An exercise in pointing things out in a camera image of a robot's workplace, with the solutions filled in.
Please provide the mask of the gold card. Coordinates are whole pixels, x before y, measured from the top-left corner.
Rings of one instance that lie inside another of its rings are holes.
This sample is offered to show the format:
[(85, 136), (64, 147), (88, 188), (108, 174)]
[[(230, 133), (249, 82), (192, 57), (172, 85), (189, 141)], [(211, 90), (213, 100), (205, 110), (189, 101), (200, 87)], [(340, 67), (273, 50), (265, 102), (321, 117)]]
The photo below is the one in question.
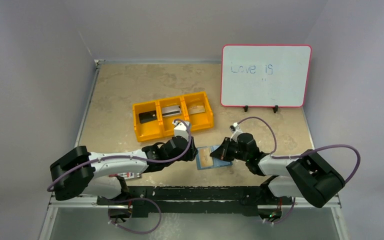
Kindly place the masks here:
[(189, 115), (195, 115), (195, 114), (204, 113), (206, 109), (203, 104), (193, 104), (187, 107), (187, 111)]
[(211, 149), (209, 147), (199, 149), (199, 164), (201, 168), (209, 168), (214, 165), (213, 158), (210, 156)]

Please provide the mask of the blue card holder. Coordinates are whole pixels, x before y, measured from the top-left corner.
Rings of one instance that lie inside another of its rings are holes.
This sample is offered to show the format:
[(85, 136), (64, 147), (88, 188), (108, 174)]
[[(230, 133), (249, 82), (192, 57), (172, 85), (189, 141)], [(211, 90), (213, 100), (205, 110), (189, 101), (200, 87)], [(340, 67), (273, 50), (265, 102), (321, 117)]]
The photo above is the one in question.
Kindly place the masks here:
[(216, 169), (232, 166), (233, 163), (211, 157), (210, 153), (216, 150), (220, 145), (212, 145), (197, 148), (196, 165), (198, 170)]

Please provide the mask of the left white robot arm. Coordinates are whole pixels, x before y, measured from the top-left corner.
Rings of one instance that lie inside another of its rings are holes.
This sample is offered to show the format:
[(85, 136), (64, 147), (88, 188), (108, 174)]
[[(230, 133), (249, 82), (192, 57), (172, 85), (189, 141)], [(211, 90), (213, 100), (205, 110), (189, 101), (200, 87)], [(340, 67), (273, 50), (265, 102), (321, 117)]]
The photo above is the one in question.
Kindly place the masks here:
[(121, 173), (154, 173), (162, 171), (176, 161), (193, 161), (198, 153), (194, 138), (174, 136), (166, 143), (155, 143), (130, 152), (89, 152), (84, 145), (74, 147), (49, 167), (52, 182), (47, 187), (58, 201), (79, 195), (98, 195), (109, 198), (118, 205), (126, 203), (129, 191), (118, 179), (114, 187), (104, 191), (92, 190), (92, 181)]

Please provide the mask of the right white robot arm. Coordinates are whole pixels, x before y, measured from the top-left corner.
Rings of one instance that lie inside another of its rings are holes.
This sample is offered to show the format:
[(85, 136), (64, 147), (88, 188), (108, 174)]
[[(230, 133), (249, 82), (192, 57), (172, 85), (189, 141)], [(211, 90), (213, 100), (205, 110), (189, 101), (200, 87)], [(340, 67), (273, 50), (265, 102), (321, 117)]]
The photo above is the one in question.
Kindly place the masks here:
[(346, 185), (318, 153), (308, 149), (295, 158), (271, 156), (259, 149), (250, 133), (241, 133), (236, 139), (226, 137), (210, 156), (225, 162), (244, 161), (252, 174), (267, 176), (260, 185), (260, 196), (268, 204), (281, 197), (295, 197), (321, 208)]

